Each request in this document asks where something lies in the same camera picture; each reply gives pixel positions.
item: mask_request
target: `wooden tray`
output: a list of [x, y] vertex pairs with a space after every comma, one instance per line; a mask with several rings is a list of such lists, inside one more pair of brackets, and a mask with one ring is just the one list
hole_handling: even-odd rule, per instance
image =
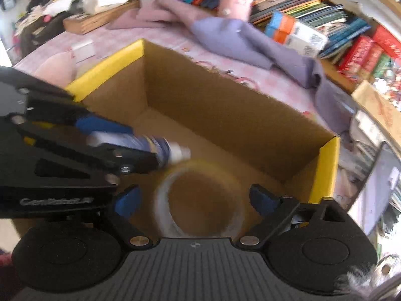
[[131, 0], [113, 9], [95, 15], [77, 14], [63, 20], [66, 31], [84, 35], [120, 17], [131, 8], [139, 8], [139, 0]]

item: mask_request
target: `metal screw head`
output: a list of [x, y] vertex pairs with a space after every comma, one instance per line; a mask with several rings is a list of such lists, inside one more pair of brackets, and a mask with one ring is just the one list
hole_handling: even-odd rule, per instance
[[120, 172], [123, 174], [131, 173], [131, 167], [130, 166], [122, 166], [122, 167], [120, 167]]
[[120, 184], [120, 178], [117, 175], [106, 174], [105, 179], [111, 185], [119, 185]]
[[145, 236], [134, 236], [131, 238], [130, 243], [136, 247], [144, 247], [149, 244], [149, 238]]
[[244, 246], [256, 246], [260, 242], [256, 236], [243, 236], [239, 241]]
[[24, 95], [26, 95], [26, 94], [29, 93], [29, 89], [28, 89], [28, 88], [20, 88], [18, 91], [19, 91], [21, 94], [24, 94]]
[[114, 155], [115, 157], [123, 157], [123, 155], [121, 154], [121, 152], [118, 151], [118, 150], [114, 150], [114, 151], [113, 151], [113, 155]]
[[11, 118], [11, 122], [16, 125], [23, 124], [23, 123], [25, 123], [25, 118], [22, 115], [14, 115]]

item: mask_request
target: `table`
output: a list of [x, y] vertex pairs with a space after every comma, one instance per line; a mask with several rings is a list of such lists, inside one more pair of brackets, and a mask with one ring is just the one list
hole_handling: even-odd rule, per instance
[[33, 74], [53, 55], [66, 52], [71, 49], [73, 44], [87, 39], [93, 40], [96, 56], [82, 61], [78, 65], [80, 67], [90, 66], [138, 39], [144, 38], [184, 54], [193, 62], [207, 67], [210, 71], [219, 71], [237, 82], [242, 82], [263, 94], [272, 96], [327, 127], [314, 106], [315, 90], [300, 87], [278, 69], [265, 70], [206, 51], [187, 30], [181, 27], [121, 30], [108, 30], [106, 27], [107, 25], [83, 36], [64, 32], [29, 54], [15, 68]]

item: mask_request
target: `gripper text logo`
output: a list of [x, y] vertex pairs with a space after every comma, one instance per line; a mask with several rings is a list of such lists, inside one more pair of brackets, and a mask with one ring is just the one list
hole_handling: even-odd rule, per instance
[[81, 204], [89, 204], [92, 203], [94, 198], [86, 197], [86, 198], [74, 198], [74, 199], [43, 199], [43, 200], [30, 200], [28, 198], [24, 198], [20, 200], [21, 206], [53, 206], [53, 205], [81, 205]]

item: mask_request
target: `yellow box edge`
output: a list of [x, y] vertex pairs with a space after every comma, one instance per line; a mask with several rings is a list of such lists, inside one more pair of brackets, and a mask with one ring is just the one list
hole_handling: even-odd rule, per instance
[[333, 197], [340, 142], [340, 137], [334, 137], [320, 148], [315, 179], [308, 203], [319, 203], [323, 197]]
[[75, 96], [75, 101], [80, 102], [116, 73], [142, 56], [144, 56], [144, 40], [140, 39], [95, 65], [69, 84], [65, 90]]

